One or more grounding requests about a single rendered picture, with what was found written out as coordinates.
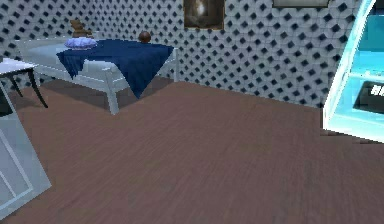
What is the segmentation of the turquoise shelf unit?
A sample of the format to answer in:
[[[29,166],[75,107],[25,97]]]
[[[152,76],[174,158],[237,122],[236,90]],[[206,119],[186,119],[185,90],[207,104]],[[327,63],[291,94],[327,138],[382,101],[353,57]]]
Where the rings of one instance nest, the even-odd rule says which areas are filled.
[[[384,143],[384,0],[362,0],[323,107],[323,129]]]

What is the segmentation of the pale lilac pillow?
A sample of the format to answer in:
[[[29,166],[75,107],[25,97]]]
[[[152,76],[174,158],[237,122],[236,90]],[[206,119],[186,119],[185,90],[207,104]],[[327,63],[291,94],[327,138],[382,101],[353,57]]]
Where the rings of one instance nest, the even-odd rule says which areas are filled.
[[[64,43],[65,47],[76,50],[89,49],[95,47],[96,45],[96,40],[87,37],[70,38]]]

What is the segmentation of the brown teddy bear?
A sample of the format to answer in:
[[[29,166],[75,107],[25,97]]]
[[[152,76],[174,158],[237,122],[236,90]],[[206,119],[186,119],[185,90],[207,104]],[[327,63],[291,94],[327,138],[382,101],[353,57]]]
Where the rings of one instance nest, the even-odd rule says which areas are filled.
[[[74,29],[72,37],[73,38],[79,38],[79,37],[87,37],[92,38],[92,31],[91,30],[85,30],[84,25],[80,20],[71,20],[70,21],[71,27]]]

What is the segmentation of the dark framed picture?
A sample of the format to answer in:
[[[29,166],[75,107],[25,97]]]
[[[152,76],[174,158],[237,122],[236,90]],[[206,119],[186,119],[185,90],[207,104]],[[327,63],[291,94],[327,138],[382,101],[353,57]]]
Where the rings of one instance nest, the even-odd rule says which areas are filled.
[[[184,27],[223,30],[225,0],[183,0]]]

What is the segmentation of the white table with black legs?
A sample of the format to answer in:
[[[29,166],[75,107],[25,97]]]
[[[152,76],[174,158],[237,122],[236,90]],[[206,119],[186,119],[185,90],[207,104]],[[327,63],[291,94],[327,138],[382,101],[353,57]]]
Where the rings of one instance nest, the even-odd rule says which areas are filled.
[[[38,88],[35,76],[34,76],[34,68],[35,65],[31,63],[26,63],[10,58],[3,58],[0,62],[0,78],[7,78],[11,81],[13,86],[15,87],[17,93],[22,96],[22,93],[17,86],[16,80],[14,79],[14,76],[20,73],[26,73],[29,77],[31,86],[33,90],[35,91],[35,94],[39,98],[42,105],[47,108],[48,105],[46,104],[45,100],[43,99],[40,90]]]

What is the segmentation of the white bed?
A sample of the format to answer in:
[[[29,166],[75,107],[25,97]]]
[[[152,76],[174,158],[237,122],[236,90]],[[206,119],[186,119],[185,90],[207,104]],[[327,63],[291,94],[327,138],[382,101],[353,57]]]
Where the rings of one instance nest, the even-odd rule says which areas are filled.
[[[57,53],[70,49],[64,46],[68,39],[70,38],[24,40],[17,43],[17,48],[22,60],[34,64],[37,73],[104,92],[110,112],[116,114],[119,111],[116,93],[126,88],[131,90],[129,84],[115,64],[105,61],[86,60],[83,69],[71,78],[57,57]],[[178,49],[173,48],[172,55],[162,67],[168,63],[177,63]]]

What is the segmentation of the dark blue blanket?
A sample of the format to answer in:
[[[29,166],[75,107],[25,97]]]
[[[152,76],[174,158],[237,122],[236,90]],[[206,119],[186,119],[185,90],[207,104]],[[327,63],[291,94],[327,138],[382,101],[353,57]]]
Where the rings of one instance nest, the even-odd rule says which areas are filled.
[[[92,49],[68,49],[57,53],[57,57],[71,78],[78,75],[86,60],[113,63],[139,98],[173,50],[161,44],[106,39],[99,40]]]

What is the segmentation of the pale grey cupboard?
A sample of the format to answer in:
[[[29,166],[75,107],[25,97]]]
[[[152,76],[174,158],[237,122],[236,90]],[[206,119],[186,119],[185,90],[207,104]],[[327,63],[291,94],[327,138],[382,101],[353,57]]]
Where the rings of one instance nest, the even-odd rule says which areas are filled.
[[[0,83],[0,220],[52,186]]]

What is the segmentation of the grey framed picture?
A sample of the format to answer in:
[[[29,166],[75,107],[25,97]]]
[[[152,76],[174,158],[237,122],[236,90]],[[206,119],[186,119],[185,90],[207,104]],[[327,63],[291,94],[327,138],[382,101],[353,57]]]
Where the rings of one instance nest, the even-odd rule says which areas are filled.
[[[272,0],[273,8],[327,8],[330,0]]]

